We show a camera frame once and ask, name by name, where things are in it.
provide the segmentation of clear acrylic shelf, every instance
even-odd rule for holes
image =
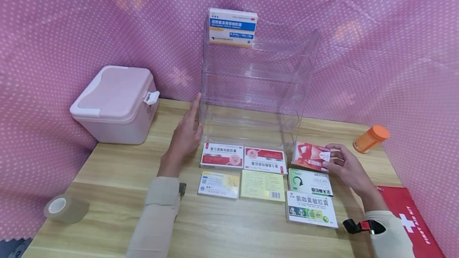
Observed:
[[[209,43],[208,19],[204,30],[203,140],[289,153],[306,103],[318,32],[259,21],[249,49]]]

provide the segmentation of green and white medicine box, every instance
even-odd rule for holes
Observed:
[[[288,186],[294,192],[333,197],[328,174],[289,168]]]

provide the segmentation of pink fabric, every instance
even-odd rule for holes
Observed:
[[[193,98],[211,6],[318,28],[305,116],[387,126],[402,182],[459,252],[457,0],[1,0],[0,238],[32,237],[94,147],[69,107],[104,65],[150,68],[164,98]]]

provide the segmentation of orange pill bottle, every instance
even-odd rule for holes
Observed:
[[[374,125],[354,141],[357,152],[367,153],[370,149],[389,138],[389,131],[381,125]]]

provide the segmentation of white handle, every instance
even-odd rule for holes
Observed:
[[[152,105],[158,101],[158,98],[159,98],[159,91],[147,92],[144,102],[146,102],[147,105]]]

